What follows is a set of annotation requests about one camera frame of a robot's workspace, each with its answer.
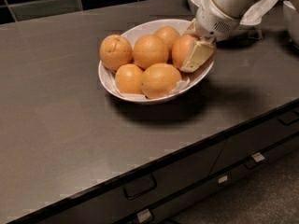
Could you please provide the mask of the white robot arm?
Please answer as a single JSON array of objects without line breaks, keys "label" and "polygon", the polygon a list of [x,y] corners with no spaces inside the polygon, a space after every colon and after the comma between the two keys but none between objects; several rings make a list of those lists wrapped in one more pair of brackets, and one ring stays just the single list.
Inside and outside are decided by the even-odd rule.
[{"label": "white robot arm", "polygon": [[[187,32],[196,35],[180,65],[192,73],[215,54],[216,44],[237,35],[244,26],[253,26],[278,0],[188,0],[194,13]],[[299,0],[289,0],[299,7]]]}]

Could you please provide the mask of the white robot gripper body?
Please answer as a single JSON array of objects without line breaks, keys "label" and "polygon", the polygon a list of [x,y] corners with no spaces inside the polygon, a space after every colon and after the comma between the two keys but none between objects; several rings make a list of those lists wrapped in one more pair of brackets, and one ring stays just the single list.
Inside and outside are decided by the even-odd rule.
[{"label": "white robot gripper body", "polygon": [[205,40],[220,42],[233,33],[239,22],[221,11],[214,0],[203,0],[196,12],[195,31]]}]

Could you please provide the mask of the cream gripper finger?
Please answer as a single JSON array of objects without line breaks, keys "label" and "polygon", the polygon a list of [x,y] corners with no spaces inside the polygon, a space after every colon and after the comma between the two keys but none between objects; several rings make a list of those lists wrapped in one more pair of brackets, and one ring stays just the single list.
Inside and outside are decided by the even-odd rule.
[{"label": "cream gripper finger", "polygon": [[187,26],[186,30],[183,32],[183,34],[198,36],[195,29],[195,25],[196,25],[196,19],[192,19],[189,25]]},{"label": "cream gripper finger", "polygon": [[213,54],[215,46],[207,41],[193,40],[180,70],[193,73],[200,68]]}]

